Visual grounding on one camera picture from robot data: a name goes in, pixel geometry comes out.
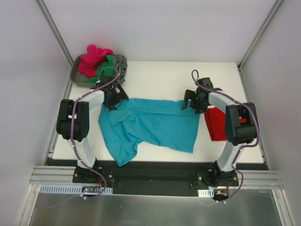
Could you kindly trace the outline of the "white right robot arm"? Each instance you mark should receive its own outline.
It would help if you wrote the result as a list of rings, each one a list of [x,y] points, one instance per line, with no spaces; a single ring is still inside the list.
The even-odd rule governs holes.
[[[196,114],[206,113],[208,106],[217,107],[225,114],[226,145],[212,170],[202,177],[207,186],[218,187],[237,176],[236,163],[246,147],[253,147],[254,139],[259,139],[256,108],[254,103],[241,103],[221,89],[214,88],[210,78],[195,81],[197,89],[185,90],[182,109],[190,107]]]

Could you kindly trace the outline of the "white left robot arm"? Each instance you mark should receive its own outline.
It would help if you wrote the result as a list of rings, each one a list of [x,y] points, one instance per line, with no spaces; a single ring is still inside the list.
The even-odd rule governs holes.
[[[73,148],[77,165],[85,169],[83,178],[89,183],[95,183],[100,174],[93,168],[96,157],[87,138],[90,129],[90,111],[96,106],[114,111],[119,103],[128,99],[117,76],[103,75],[87,93],[75,100],[63,99],[60,102],[56,131]]]

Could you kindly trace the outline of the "teal t-shirt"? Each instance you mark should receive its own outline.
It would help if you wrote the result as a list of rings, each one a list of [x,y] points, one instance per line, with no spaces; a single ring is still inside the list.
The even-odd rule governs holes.
[[[192,153],[199,115],[182,109],[182,101],[132,98],[109,111],[102,107],[98,117],[105,145],[118,166],[129,163],[142,142]]]

